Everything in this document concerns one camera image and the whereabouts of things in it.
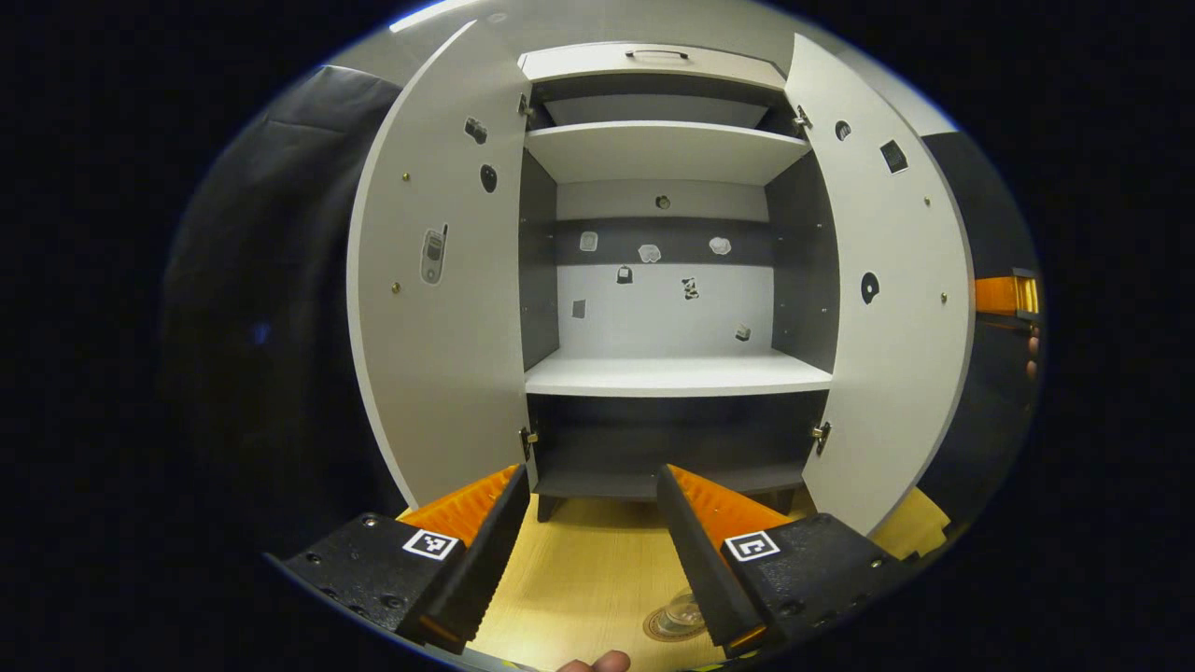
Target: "cabinet door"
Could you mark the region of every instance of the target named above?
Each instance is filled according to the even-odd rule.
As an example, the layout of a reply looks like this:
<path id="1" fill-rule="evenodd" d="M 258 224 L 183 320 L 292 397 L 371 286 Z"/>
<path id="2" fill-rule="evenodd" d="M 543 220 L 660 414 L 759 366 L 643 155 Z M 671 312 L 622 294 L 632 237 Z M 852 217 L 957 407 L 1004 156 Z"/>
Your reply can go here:
<path id="1" fill-rule="evenodd" d="M 832 429 L 804 481 L 819 511 L 868 534 L 954 417 L 974 330 L 970 250 L 929 149 L 854 71 L 798 35 L 785 94 L 810 122 L 841 282 Z"/>
<path id="2" fill-rule="evenodd" d="M 394 102 L 357 187 L 353 356 L 412 508 L 523 462 L 521 94 L 531 83 L 516 56 L 483 24 L 465 25 Z"/>

